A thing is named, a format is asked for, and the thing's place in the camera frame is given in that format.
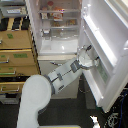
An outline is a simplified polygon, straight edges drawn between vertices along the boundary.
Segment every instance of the wooden cabinet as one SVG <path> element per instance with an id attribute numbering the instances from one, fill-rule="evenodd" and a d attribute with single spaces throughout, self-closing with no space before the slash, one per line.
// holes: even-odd
<path id="1" fill-rule="evenodd" d="M 0 77 L 31 76 L 38 73 L 36 65 L 0 67 Z"/>
<path id="2" fill-rule="evenodd" d="M 24 31 L 2 31 L 0 32 L 0 49 L 23 49 L 31 48 L 29 32 Z"/>
<path id="3" fill-rule="evenodd" d="M 0 83 L 0 94 L 21 93 L 24 82 L 3 82 Z"/>
<path id="4" fill-rule="evenodd" d="M 11 31 L 8 25 L 7 31 L 0 31 L 0 94 L 21 93 L 25 80 L 20 78 L 40 74 L 30 30 Z"/>

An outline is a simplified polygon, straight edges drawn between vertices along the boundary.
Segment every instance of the glass shelf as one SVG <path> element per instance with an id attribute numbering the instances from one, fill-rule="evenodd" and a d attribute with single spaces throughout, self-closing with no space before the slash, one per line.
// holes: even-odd
<path id="1" fill-rule="evenodd" d="M 76 30 L 79 28 L 79 25 L 77 23 L 77 19 L 69 19 L 69 20 L 63 20 L 63 21 L 44 21 L 43 22 L 49 22 L 49 25 L 46 27 L 46 25 L 43 25 L 42 29 L 52 29 L 52 30 L 58 30 L 58 29 L 71 29 L 71 30 Z"/>
<path id="2" fill-rule="evenodd" d="M 47 10 L 47 11 L 42 11 L 39 10 L 38 13 L 73 13 L 73 12 L 80 12 L 79 9 L 63 9 L 62 11 L 55 11 L 55 10 Z"/>
<path id="3" fill-rule="evenodd" d="M 72 19 L 77 19 L 77 17 L 63 17 L 63 21 L 64 20 L 72 20 Z M 54 17 L 53 16 L 49 16 L 48 19 L 42 19 L 43 20 L 53 20 L 54 21 Z"/>
<path id="4" fill-rule="evenodd" d="M 51 30 L 52 40 L 71 40 L 78 38 L 78 30 Z"/>

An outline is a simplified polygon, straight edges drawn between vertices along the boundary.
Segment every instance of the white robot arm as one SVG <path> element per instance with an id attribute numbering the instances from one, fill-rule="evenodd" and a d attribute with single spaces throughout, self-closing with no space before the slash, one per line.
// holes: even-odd
<path id="1" fill-rule="evenodd" d="M 82 74 L 83 59 L 80 60 L 82 61 L 73 58 L 47 76 L 34 75 L 27 79 L 22 89 L 17 128 L 39 127 L 38 112 L 48 105 L 51 95 L 58 94 Z M 82 67 L 87 66 L 89 69 L 96 66 L 92 60 L 87 60 L 83 62 Z"/>

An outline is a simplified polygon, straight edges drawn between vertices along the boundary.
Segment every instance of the drawer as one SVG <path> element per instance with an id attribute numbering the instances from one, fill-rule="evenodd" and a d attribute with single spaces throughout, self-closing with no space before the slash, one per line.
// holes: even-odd
<path id="1" fill-rule="evenodd" d="M 26 50 L 0 50 L 1 66 L 23 66 L 34 65 L 31 49 Z"/>
<path id="2" fill-rule="evenodd" d="M 0 49 L 31 48 L 27 30 L 0 32 Z"/>
<path id="3" fill-rule="evenodd" d="M 21 93 L 24 82 L 4 82 L 0 83 L 0 94 Z"/>
<path id="4" fill-rule="evenodd" d="M 36 65 L 21 67 L 0 67 L 0 77 L 31 76 L 38 74 Z"/>
<path id="5" fill-rule="evenodd" d="M 65 64 L 68 60 L 76 57 L 76 55 L 58 55 L 58 56 L 39 56 L 38 62 L 41 75 L 49 74 L 58 66 Z M 79 78 L 64 88 L 58 95 L 52 95 L 52 99 L 77 98 Z"/>

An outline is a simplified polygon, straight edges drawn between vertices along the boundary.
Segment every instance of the shelf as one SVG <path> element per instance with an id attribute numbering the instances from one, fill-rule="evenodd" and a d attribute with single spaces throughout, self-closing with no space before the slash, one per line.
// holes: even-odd
<path id="1" fill-rule="evenodd" d="M 77 46 L 78 39 L 72 39 L 69 41 L 43 40 L 41 50 L 38 55 L 76 54 Z"/>
<path id="2" fill-rule="evenodd" d="M 76 20 L 77 17 L 63 17 L 63 21 L 64 21 L 64 20 L 72 20 L 72 19 Z M 54 17 L 50 16 L 50 17 L 48 17 L 48 19 L 42 19 L 42 21 L 43 21 L 43 20 L 54 21 Z"/>
<path id="3" fill-rule="evenodd" d="M 83 74 L 85 75 L 86 80 L 87 80 L 87 82 L 89 84 L 89 87 L 90 87 L 90 89 L 92 91 L 92 94 L 95 97 L 96 105 L 98 107 L 101 107 L 100 101 L 101 101 L 101 99 L 103 99 L 103 94 L 101 93 L 101 90 L 98 87 L 98 84 L 94 80 L 91 71 L 90 70 L 86 70 L 86 71 L 83 70 Z"/>
<path id="4" fill-rule="evenodd" d="M 77 19 L 74 20 L 74 24 L 70 24 L 70 20 L 64 21 L 54 21 L 54 20 L 42 20 L 43 26 L 42 29 L 51 29 L 51 30 L 76 30 L 79 28 L 77 24 Z"/>
<path id="5" fill-rule="evenodd" d="M 54 11 L 54 10 L 42 11 L 40 10 L 38 13 L 74 13 L 74 12 L 80 12 L 80 10 L 79 9 L 63 9 L 63 11 Z"/>
<path id="6" fill-rule="evenodd" d="M 51 27 L 51 29 L 78 29 L 78 25 L 62 26 L 62 27 Z"/>
<path id="7" fill-rule="evenodd" d="M 105 0 L 112 11 L 119 17 L 122 23 L 128 28 L 128 7 L 122 0 Z"/>
<path id="8" fill-rule="evenodd" d="M 72 36 L 72 37 L 65 37 L 65 38 L 61 38 L 61 37 L 51 37 L 52 41 L 71 41 L 74 39 L 78 39 L 78 36 Z"/>
<path id="9" fill-rule="evenodd" d="M 74 40 L 78 39 L 78 30 L 51 30 L 52 40 Z"/>
<path id="10" fill-rule="evenodd" d="M 116 56 L 100 33 L 100 30 L 98 30 L 93 23 L 92 19 L 89 16 L 85 16 L 84 19 L 87 23 L 84 32 L 90 39 L 108 72 L 112 72 L 117 64 Z"/>

